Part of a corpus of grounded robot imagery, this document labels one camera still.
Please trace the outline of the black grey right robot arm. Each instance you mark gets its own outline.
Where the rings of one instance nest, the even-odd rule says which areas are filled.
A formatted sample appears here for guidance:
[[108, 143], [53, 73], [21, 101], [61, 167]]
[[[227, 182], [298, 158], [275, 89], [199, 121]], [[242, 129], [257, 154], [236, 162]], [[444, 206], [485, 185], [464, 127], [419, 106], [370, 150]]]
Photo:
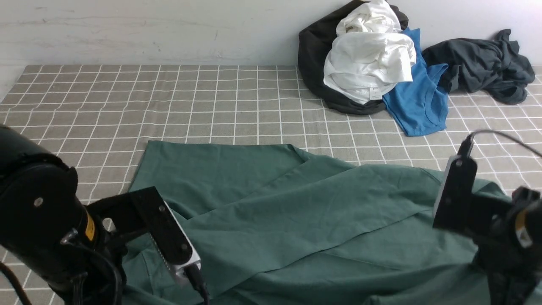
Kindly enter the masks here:
[[488, 234], [475, 239], [473, 263], [484, 270], [492, 305], [524, 305], [541, 282], [541, 193], [513, 191], [503, 216], [493, 216]]

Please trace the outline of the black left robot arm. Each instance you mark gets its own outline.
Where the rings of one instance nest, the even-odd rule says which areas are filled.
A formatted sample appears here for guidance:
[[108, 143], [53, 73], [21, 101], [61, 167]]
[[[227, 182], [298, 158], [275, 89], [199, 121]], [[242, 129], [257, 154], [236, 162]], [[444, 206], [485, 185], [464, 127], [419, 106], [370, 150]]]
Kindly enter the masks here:
[[119, 305], [122, 259], [103, 219], [76, 196], [74, 167], [1, 125], [1, 245], [67, 305]]

